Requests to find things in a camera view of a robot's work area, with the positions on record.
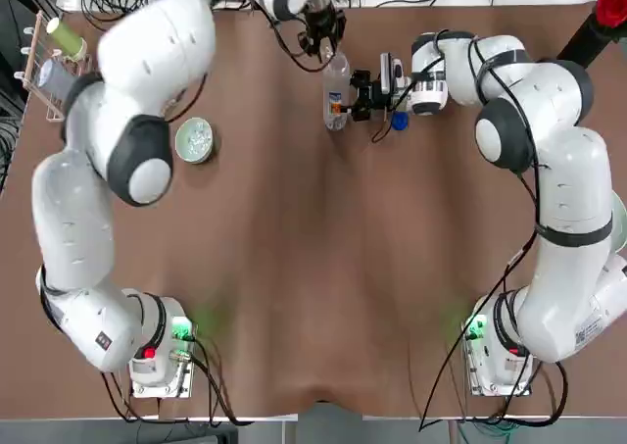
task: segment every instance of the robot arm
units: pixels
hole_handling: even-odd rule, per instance
[[[523,114],[539,161],[540,250],[533,280],[475,311],[464,341],[473,394],[509,395],[528,354],[550,363],[568,358],[627,310],[627,263],[610,249],[607,150],[596,132],[578,126],[593,102],[592,83],[582,68],[563,61],[534,64],[511,36],[438,35],[436,40],[436,34],[423,34],[412,48],[414,76],[445,58],[442,69],[415,81],[414,113],[442,109],[446,97],[437,95],[438,88],[424,90],[427,82],[443,80],[442,94],[462,105],[484,105],[475,140],[488,162],[517,174],[530,168],[533,148]],[[529,361],[519,390],[531,370]]]
[[[279,20],[308,2],[256,1]],[[161,390],[143,396],[180,388],[184,373],[170,354],[186,347],[174,330],[189,321],[173,299],[112,284],[109,190],[133,206],[152,204],[168,190],[172,155],[163,108],[210,68],[213,2],[156,0],[109,30],[98,46],[101,75],[82,77],[66,103],[66,148],[42,162],[32,180],[43,257],[36,284],[48,318],[98,370],[129,363],[140,388]]]

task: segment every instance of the water bottle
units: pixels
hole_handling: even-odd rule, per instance
[[[329,60],[333,53],[330,49],[325,52],[325,60]],[[348,114],[342,114],[341,107],[349,105],[351,90],[351,66],[349,61],[339,50],[331,63],[322,72],[324,123],[329,130],[342,130],[346,125]]]

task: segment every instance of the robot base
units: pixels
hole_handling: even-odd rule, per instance
[[[506,350],[485,318],[484,315],[478,315],[473,321],[475,325],[468,330],[471,331],[470,334],[466,333],[462,340],[468,384],[472,395],[509,396],[524,366],[525,358],[519,358]],[[531,394],[531,387],[527,387],[527,384],[532,365],[533,357],[530,357],[514,392],[515,396]]]
[[[189,398],[192,395],[194,365],[178,363],[174,378],[168,385],[149,387],[133,381],[133,397],[135,398]]]
[[[194,365],[176,359],[192,352],[196,325],[186,316],[180,304],[170,297],[161,298],[166,307],[166,331],[155,357],[132,359],[128,363],[135,398],[189,398],[192,391]]]

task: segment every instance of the brown tabletop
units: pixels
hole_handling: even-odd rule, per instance
[[[376,72],[384,51],[409,67],[412,41],[447,27],[513,34],[532,57],[555,56],[590,9],[349,11],[343,48],[354,69]],[[94,38],[83,22],[79,29]],[[623,198],[627,131],[615,98],[625,72],[620,51],[609,46],[590,67],[596,104],[583,122],[605,138]],[[154,207],[114,201],[114,278],[120,287],[180,300],[202,335],[217,342],[238,416],[298,413],[328,400],[365,415],[415,417],[410,384],[423,407],[446,343],[530,234],[532,205],[510,173],[479,155],[476,108],[451,102],[441,115],[414,117],[408,130],[371,145],[368,133],[380,123],[330,134],[321,98],[321,75],[289,62],[262,15],[218,13],[214,69],[189,116],[211,122],[219,153],[199,167],[176,160],[171,190]],[[58,126],[44,117],[31,99],[0,199],[0,419],[110,417],[97,370],[47,323],[34,286],[41,260],[30,179],[62,148]],[[532,269],[530,260],[510,285],[528,281]],[[626,331],[619,320],[565,362],[567,415],[627,416]],[[558,396],[557,375],[546,369]],[[459,400],[452,377],[463,395],[458,354],[430,416],[497,409],[491,399]],[[534,388],[513,402],[513,414],[550,413],[545,381]],[[200,375],[193,395],[167,406],[205,417]]]

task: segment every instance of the floor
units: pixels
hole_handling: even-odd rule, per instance
[[[448,444],[449,431],[445,423],[418,434],[417,422],[409,420],[363,421],[360,415],[329,404],[318,404],[303,414],[296,426],[296,442],[283,440],[283,424],[265,422],[240,430],[239,444]],[[118,420],[81,421],[0,421],[2,444],[214,444],[214,437],[193,438],[203,430],[194,426],[188,430],[179,425],[170,432],[168,425],[138,426]],[[505,443],[503,438],[486,437],[471,424],[463,426],[469,444]],[[625,419],[562,419],[550,428],[519,429],[510,444],[622,444],[627,439]]]

